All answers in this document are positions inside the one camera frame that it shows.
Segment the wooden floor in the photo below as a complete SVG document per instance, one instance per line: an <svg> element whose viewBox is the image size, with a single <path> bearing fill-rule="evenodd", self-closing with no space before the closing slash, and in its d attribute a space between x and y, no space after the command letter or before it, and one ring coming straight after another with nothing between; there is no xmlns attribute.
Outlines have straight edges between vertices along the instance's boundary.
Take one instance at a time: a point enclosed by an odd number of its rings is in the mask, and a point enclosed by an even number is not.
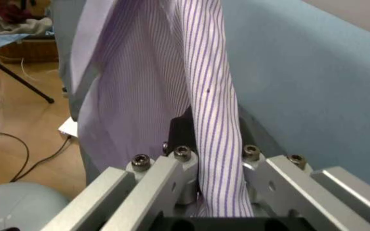
<svg viewBox="0 0 370 231"><path fill-rule="evenodd" d="M20 64L5 64L24 77ZM61 95L61 80L57 63L24 64L26 72L36 80L24 77L42 92L55 99L48 104L43 98L24 87L0 70L0 132L21 138L30 150L25 168L52 155L64 142L58 127L69 117L67 99ZM25 161L21 143L0 137L0 184L8 183ZM85 173L77 141L55 159L34 169L22 181L36 182L57 189L68 198L75 197L85 187Z"/></svg>

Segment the basket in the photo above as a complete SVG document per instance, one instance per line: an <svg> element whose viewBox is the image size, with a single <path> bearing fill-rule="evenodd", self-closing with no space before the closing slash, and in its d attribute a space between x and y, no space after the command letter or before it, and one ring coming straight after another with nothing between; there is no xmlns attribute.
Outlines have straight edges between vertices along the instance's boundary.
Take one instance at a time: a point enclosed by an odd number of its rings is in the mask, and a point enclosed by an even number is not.
<svg viewBox="0 0 370 231"><path fill-rule="evenodd" d="M58 49L54 36L27 37L19 42L0 47L0 59L4 63L57 62Z"/></svg>

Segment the blue surface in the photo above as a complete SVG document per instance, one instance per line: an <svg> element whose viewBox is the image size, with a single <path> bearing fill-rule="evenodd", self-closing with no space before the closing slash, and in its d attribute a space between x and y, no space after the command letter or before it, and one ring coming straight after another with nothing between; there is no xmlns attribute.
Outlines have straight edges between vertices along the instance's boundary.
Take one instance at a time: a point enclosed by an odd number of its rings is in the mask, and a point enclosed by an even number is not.
<svg viewBox="0 0 370 231"><path fill-rule="evenodd" d="M287 153L370 184L370 32L299 0L224 0L239 103Z"/></svg>

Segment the striped shirt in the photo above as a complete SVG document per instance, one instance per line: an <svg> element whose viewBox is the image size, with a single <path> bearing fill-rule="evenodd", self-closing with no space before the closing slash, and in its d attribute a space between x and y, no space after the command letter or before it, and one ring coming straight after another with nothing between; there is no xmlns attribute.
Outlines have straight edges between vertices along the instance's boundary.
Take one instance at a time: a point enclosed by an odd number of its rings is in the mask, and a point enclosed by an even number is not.
<svg viewBox="0 0 370 231"><path fill-rule="evenodd" d="M203 216L252 216L238 105L219 0L88 0L71 56L72 91L100 76L79 114L80 143L102 171L157 159L170 120L191 105Z"/></svg>

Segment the black tripod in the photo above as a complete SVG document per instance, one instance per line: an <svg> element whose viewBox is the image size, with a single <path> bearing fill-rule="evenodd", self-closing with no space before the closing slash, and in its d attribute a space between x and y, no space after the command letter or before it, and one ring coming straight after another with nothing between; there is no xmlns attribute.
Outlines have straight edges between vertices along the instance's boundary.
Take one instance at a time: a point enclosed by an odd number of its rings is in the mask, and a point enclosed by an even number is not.
<svg viewBox="0 0 370 231"><path fill-rule="evenodd" d="M22 83L23 85L25 85L25 87L31 89L33 92L37 93L38 95L40 95L42 98L44 98L46 101L48 101L48 103L53 103L55 102L53 100L53 98L45 95L44 93L42 93L40 90L38 90L37 88L35 88L34 86L32 86L31 84L29 84L28 82L26 82L23 78L19 77L17 74L15 74L14 72L12 72L10 69L6 68L4 65L2 65L0 63L0 69L2 71L4 71L6 74L12 76L14 79L16 79L18 82Z"/></svg>

